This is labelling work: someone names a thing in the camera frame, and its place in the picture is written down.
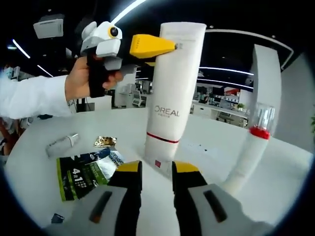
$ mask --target l'oreal tube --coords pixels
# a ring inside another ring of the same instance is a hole
[[[149,111],[145,158],[172,161],[184,132],[196,86],[206,25],[172,22],[161,25],[160,37],[177,49],[158,56]]]
[[[259,164],[270,138],[275,109],[258,103],[253,116],[253,124],[243,144],[236,165],[223,183],[223,189],[235,196]]]

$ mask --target round table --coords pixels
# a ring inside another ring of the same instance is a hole
[[[75,201],[61,201],[56,159],[47,157],[45,147],[79,133],[79,143],[64,154],[71,156],[98,150],[93,147],[97,136],[114,136],[126,162],[141,160],[147,118],[147,108],[134,108],[35,122],[17,142],[5,167],[17,200],[40,227],[50,224],[54,213],[68,218]],[[190,115],[175,159],[196,165],[208,183],[220,185],[236,162],[246,134],[246,129]],[[281,220],[300,191],[311,159],[311,153],[271,138],[257,169],[237,195],[244,213],[271,224]],[[137,235],[179,235],[172,183],[145,162],[141,197]]]

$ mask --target small white tube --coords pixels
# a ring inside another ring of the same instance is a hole
[[[259,164],[269,142],[274,114],[273,107],[257,104],[253,126],[249,128],[236,165],[222,185],[223,189],[232,196],[242,189]]]
[[[161,25],[160,37],[174,41],[177,49],[156,59],[145,158],[174,159],[189,116],[205,30],[206,25],[200,23]]]

